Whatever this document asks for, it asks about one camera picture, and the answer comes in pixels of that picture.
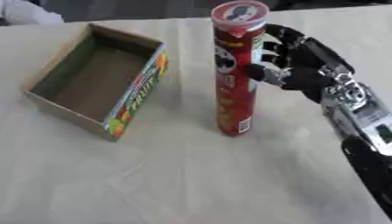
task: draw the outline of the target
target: white table surface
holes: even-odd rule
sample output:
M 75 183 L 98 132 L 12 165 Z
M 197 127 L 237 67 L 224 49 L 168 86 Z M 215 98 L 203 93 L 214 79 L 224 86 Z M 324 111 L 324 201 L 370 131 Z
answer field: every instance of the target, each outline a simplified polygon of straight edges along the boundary
M 391 107 L 391 6 L 270 14 L 323 41 Z M 118 143 L 44 114 L 18 90 L 81 24 L 0 28 L 0 223 L 384 224 L 320 108 L 260 84 L 255 126 L 214 121 L 207 18 L 103 22 L 157 36 L 171 66 Z

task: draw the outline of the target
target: pringles can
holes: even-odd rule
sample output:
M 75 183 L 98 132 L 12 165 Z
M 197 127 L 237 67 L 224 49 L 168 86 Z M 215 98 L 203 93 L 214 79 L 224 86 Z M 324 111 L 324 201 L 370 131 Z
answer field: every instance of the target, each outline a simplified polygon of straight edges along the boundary
M 213 9 L 216 65 L 216 113 L 220 129 L 231 136 L 252 124 L 256 83 L 243 66 L 261 63 L 269 8 L 256 1 L 224 3 Z

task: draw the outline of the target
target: robotic hand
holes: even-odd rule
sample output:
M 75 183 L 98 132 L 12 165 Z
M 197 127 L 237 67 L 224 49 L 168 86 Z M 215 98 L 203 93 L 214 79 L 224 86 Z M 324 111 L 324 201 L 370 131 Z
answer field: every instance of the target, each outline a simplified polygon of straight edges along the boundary
M 392 113 L 329 47 L 281 25 L 267 24 L 266 32 L 278 42 L 264 42 L 274 54 L 264 54 L 262 62 L 278 69 L 253 64 L 245 66 L 246 74 L 319 103 L 343 153 L 392 220 Z

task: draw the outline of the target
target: open cardboard box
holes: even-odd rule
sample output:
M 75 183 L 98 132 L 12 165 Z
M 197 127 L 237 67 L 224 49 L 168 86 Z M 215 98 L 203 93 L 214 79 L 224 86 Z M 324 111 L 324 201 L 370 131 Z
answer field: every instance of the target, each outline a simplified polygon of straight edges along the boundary
M 23 90 L 42 109 L 115 141 L 166 66 L 162 42 L 88 24 Z

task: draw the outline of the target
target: can lid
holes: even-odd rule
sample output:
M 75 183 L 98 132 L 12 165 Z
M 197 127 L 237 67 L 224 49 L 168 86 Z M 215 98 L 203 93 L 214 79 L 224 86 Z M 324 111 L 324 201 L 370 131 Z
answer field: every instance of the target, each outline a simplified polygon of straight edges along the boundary
M 270 12 L 267 5 L 256 1 L 234 1 L 213 9 L 213 23 L 234 36 L 242 36 L 247 30 L 265 23 Z

